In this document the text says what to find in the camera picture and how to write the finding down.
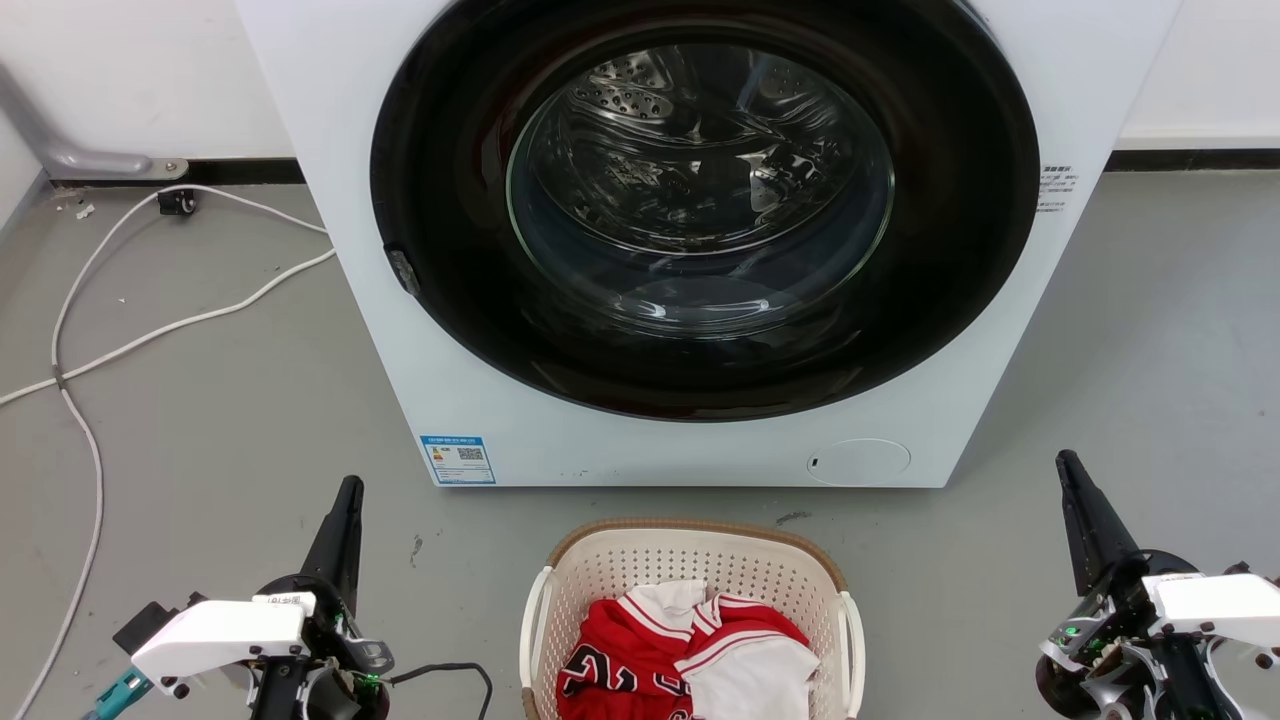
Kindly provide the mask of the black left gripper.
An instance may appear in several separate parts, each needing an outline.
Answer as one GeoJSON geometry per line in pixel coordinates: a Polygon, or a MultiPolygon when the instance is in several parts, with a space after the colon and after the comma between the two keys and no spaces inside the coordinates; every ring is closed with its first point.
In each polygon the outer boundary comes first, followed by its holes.
{"type": "Polygon", "coordinates": [[[387,643],[367,638],[355,619],[364,492],[360,477],[344,477],[301,574],[270,582],[255,597],[312,597],[314,605],[303,609],[297,643],[248,662],[250,720],[387,720],[390,692],[381,678],[396,661],[387,643]]]}

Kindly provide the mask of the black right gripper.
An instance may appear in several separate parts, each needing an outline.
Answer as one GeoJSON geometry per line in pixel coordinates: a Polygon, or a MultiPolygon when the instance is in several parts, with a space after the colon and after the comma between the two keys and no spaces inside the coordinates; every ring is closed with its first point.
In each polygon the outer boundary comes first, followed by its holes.
{"type": "MultiPolygon", "coordinates": [[[[1149,633],[1155,609],[1142,579],[1202,571],[1174,553],[1142,551],[1075,451],[1059,451],[1055,466],[1082,601],[1041,644],[1041,698],[1066,720],[1261,720],[1215,665],[1216,651],[1235,641],[1149,633]]],[[[1244,571],[1253,573],[1238,562],[1222,575],[1244,571]]],[[[1247,647],[1265,671],[1280,670],[1247,647]]]]}

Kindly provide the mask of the cream plastic laundry basket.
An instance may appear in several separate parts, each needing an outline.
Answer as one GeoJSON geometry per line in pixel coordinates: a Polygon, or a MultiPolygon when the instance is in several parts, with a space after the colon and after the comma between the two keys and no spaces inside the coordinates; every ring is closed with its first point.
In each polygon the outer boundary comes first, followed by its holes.
{"type": "Polygon", "coordinates": [[[861,720],[861,615],[836,564],[787,532],[678,519],[596,521],[559,542],[527,594],[521,623],[526,720],[561,720],[557,673],[593,602],[675,580],[701,580],[710,593],[759,600],[782,612],[820,661],[810,684],[809,720],[861,720]]]}

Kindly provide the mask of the blue energy label sticker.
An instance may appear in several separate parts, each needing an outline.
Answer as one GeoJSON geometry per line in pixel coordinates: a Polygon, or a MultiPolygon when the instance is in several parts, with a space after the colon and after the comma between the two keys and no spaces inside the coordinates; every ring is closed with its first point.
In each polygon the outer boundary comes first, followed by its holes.
{"type": "Polygon", "coordinates": [[[492,461],[483,438],[474,436],[420,436],[436,486],[494,486],[492,461]]]}

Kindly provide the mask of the round white filter cover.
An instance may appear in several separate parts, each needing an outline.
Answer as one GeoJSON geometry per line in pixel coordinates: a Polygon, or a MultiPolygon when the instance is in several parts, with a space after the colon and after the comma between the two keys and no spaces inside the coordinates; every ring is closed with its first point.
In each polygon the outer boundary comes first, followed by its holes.
{"type": "Polygon", "coordinates": [[[909,450],[893,441],[856,438],[828,445],[808,460],[806,470],[835,487],[896,486],[911,462],[909,450]]]}

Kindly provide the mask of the red basketball jersey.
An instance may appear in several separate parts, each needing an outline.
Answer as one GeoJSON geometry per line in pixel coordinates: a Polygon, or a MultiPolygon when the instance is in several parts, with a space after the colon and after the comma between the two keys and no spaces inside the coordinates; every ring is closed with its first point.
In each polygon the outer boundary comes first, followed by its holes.
{"type": "Polygon", "coordinates": [[[625,621],[618,598],[593,602],[556,678],[559,720],[672,720],[673,698],[637,679],[659,652],[625,621]]]}

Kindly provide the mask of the small printed text sticker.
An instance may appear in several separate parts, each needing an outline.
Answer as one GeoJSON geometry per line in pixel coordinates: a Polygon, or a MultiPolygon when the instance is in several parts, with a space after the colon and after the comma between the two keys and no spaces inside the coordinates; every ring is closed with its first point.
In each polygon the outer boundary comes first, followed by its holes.
{"type": "Polygon", "coordinates": [[[1039,174],[1037,214],[1062,213],[1076,188],[1079,174],[1071,165],[1043,165],[1039,174]]]}

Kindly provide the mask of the white garment with red trim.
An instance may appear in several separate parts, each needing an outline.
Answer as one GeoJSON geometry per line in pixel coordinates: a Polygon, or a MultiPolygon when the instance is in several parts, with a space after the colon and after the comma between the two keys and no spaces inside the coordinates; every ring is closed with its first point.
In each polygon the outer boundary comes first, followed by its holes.
{"type": "Polygon", "coordinates": [[[672,720],[809,720],[819,659],[773,606],[701,580],[636,585],[617,603],[659,652],[637,679],[675,700],[672,720]]]}

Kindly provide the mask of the black round washer door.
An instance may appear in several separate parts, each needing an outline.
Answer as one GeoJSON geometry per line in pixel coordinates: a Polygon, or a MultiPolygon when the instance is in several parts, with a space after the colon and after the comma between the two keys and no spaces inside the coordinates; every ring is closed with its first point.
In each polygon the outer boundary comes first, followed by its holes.
{"type": "Polygon", "coordinates": [[[865,393],[992,302],[1041,133],[966,0],[457,0],[372,133],[404,292],[493,370],[726,423],[865,393]]]}

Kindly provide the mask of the white front-load washing machine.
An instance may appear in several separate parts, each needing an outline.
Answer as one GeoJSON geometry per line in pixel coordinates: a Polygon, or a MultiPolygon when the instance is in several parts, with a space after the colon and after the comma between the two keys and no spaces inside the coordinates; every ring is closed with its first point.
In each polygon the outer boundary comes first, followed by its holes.
{"type": "Polygon", "coordinates": [[[865,393],[748,421],[686,423],[571,404],[470,355],[404,292],[370,192],[372,133],[422,32],[457,0],[234,0],[378,356],[420,436],[483,438],[497,483],[457,487],[818,487],[809,457],[856,438],[905,446],[897,488],[959,464],[1120,136],[1181,0],[966,0],[1007,54],[1043,165],[1079,174],[1037,214],[1010,277],[937,354],[865,393]]]}

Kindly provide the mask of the grey metal pipe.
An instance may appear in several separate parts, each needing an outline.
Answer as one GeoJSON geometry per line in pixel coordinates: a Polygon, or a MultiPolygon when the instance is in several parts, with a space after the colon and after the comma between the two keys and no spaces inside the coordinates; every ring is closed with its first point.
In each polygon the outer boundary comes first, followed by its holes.
{"type": "Polygon", "coordinates": [[[151,158],[82,147],[65,138],[0,64],[0,111],[13,124],[51,181],[82,184],[163,183],[189,174],[183,158],[151,158]]]}

